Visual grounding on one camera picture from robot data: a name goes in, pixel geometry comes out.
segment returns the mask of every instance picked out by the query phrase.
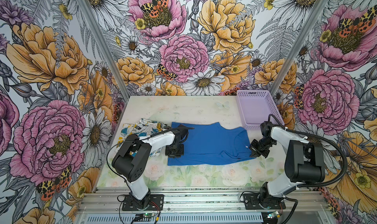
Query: floral tablecloth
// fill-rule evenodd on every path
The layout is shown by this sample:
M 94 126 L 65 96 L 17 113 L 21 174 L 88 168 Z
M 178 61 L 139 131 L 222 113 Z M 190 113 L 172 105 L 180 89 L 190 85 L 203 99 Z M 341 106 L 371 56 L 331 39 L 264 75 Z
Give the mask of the floral tablecloth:
M 149 188 L 260 187 L 284 172 L 284 160 L 278 156 L 279 151 L 271 149 L 268 158 L 258 157 L 228 165 L 168 166 L 163 148 L 160 155 L 149 157 L 143 178 Z M 114 156 L 115 152 L 111 151 L 109 161 Z M 97 187 L 127 187 L 127 184 L 105 165 Z
M 232 129 L 242 126 L 235 96 L 132 96 L 121 123 L 137 124 L 140 118 L 163 122 L 212 124 Z M 116 136 L 126 136 L 124 127 Z M 261 139 L 259 130 L 248 131 L 249 140 Z M 110 151 L 109 162 L 115 152 Z M 168 166 L 165 149 L 149 157 L 143 177 L 153 187 L 259 187 L 284 172 L 285 153 L 281 144 L 270 148 L 268 158 L 259 157 L 229 165 Z M 124 180 L 113 174 L 105 164 L 97 187 L 127 187 Z

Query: flower bud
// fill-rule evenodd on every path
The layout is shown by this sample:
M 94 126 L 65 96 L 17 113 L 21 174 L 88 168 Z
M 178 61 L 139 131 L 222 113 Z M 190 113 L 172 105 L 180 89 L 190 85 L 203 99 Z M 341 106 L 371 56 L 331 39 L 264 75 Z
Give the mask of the flower bud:
M 12 70 L 5 63 L 0 61 L 0 76 L 8 78 L 12 76 Z
M 37 95 L 35 90 L 31 88 L 31 85 L 27 83 L 19 83 L 16 85 L 10 85 L 10 87 L 17 92 L 20 96 L 27 98 L 27 97 L 34 97 Z
M 377 118 L 377 110 L 373 107 L 366 107 L 361 111 L 361 115 L 366 120 L 375 120 Z
M 377 64 L 366 71 L 365 79 L 366 84 L 371 84 L 372 81 L 377 80 Z

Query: black cable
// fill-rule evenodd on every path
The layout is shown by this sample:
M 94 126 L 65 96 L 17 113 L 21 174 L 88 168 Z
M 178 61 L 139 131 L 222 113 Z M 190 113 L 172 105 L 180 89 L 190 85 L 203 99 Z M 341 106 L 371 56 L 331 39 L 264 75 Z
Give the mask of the black cable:
M 328 185 L 334 184 L 335 182 L 337 182 L 340 179 L 342 179 L 342 177 L 347 172 L 347 165 L 348 165 L 347 164 L 347 157 L 343 153 L 342 149 L 340 147 L 338 147 L 335 142 L 333 142 L 332 140 L 326 139 L 324 137 L 320 137 L 318 135 L 313 135 L 313 134 L 310 134 L 310 133 L 307 133 L 307 132 L 298 132 L 298 131 L 294 131 L 294 130 L 290 130 L 290 129 L 286 129 L 286 131 L 287 132 L 296 133 L 296 134 L 299 134 L 299 135 L 304 135 L 304 136 L 307 136 L 307 137 L 312 137 L 312 138 L 315 138 L 315 139 L 318 139 L 318 140 L 323 140 L 323 141 L 331 144 L 339 152 L 340 156 L 342 157 L 342 162 L 343 162 L 342 169 L 340 170 L 339 174 L 336 177 L 334 177 L 333 179 L 331 179 L 329 181 L 322 182 L 322 183 L 298 184 L 297 185 L 298 188 L 300 188 L 300 187 L 322 187 L 322 186 L 328 186 Z
M 120 205 L 119 205 L 119 209 L 118 209 L 118 211 L 119 211 L 119 218 L 120 218 L 120 221 L 124 224 L 124 222 L 123 222 L 123 220 L 122 220 L 122 217 L 120 216 L 120 207 L 122 206 L 122 203 L 123 203 L 123 201 L 120 202 Z
M 268 121 L 271 122 L 270 118 L 273 117 L 275 119 L 275 121 L 277 122 L 277 124 L 279 124 L 280 127 L 284 128 L 283 124 L 281 124 L 281 122 L 277 119 L 277 117 L 275 115 L 273 115 L 272 113 L 270 113 L 268 115 Z
M 243 195 L 244 193 L 246 193 L 246 192 L 248 192 L 248 193 L 252 193 L 252 194 L 259 194 L 258 192 L 252 192 L 252 191 L 244 191 L 244 192 L 242 192 L 241 195 L 239 196 L 238 200 L 239 200 L 241 203 L 244 203 L 244 204 L 245 204 L 245 200 L 242 201 L 242 200 L 241 200 L 241 197 L 242 197 L 242 195 Z
M 179 143 L 181 144 L 181 143 L 185 142 L 187 140 L 188 136 L 189 136 L 189 131 L 187 131 L 186 137 L 183 140 L 181 140 Z
M 280 224 L 286 224 L 289 221 L 289 219 L 292 217 L 293 212 L 295 211 L 295 209 L 296 209 L 296 207 L 297 207 L 297 205 L 299 203 L 299 201 L 297 199 L 291 199 L 291 198 L 288 198 L 288 197 L 285 197 L 285 199 L 289 200 L 289 201 L 292 201 L 295 204 L 293 205 L 292 210 L 290 211 L 288 217 L 286 217 L 286 219 L 282 223 L 280 223 Z

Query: floral wallpaper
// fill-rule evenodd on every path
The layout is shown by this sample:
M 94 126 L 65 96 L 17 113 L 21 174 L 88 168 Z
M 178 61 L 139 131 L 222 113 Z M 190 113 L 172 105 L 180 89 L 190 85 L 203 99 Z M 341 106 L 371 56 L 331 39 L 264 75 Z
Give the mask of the floral wallpaper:
M 270 89 L 316 0 L 88 1 L 125 85 L 142 96 Z M 320 188 L 339 223 L 377 223 L 376 5 L 329 0 L 273 95 L 290 129 L 347 154 L 343 179 Z M 322 144 L 330 180 L 342 161 Z
M 73 223 L 125 105 L 69 1 L 0 0 L 2 223 Z

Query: pink peony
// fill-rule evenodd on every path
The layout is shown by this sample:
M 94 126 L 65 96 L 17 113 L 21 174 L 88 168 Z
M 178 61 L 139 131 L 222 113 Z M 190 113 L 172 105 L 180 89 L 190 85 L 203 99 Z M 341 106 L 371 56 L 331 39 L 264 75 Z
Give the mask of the pink peony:
M 141 10 L 141 6 L 146 3 L 151 3 L 152 0 L 128 0 L 130 21 L 144 18 L 144 12 Z M 161 39 L 170 39 L 175 34 L 180 34 L 185 29 L 187 11 L 185 5 L 181 6 L 181 3 L 177 0 L 169 0 L 168 12 L 172 15 L 172 19 L 168 26 L 158 25 L 152 28 L 145 27 L 140 30 L 145 39 L 149 42 L 156 42 Z
M 354 93 L 350 75 L 340 69 L 316 70 L 304 85 L 304 109 L 299 109 L 299 118 L 303 123 L 309 121 L 322 127 L 326 135 L 340 133 L 359 110 L 360 102 Z
M 209 56 L 205 44 L 187 35 L 175 36 L 160 47 L 161 64 L 177 75 L 176 80 L 184 83 L 188 77 L 205 72 Z
M 80 150 L 85 126 L 81 112 L 66 101 L 53 100 L 30 110 L 14 131 L 12 176 L 39 184 L 58 177 L 68 166 L 78 170 L 84 159 Z
M 17 106 L 6 94 L 0 92 L 0 155 L 8 147 L 12 138 L 12 127 L 19 117 Z
M 316 49 L 316 56 L 319 61 L 350 72 L 365 65 L 377 55 L 377 25 L 374 25 L 365 33 L 357 31 L 346 38 L 339 36 L 339 20 L 343 18 L 355 20 L 365 14 L 366 11 L 367 9 L 359 11 L 359 8 L 352 10 L 351 6 L 339 6 L 327 19 L 328 23 L 322 25 L 322 35 L 319 47 Z

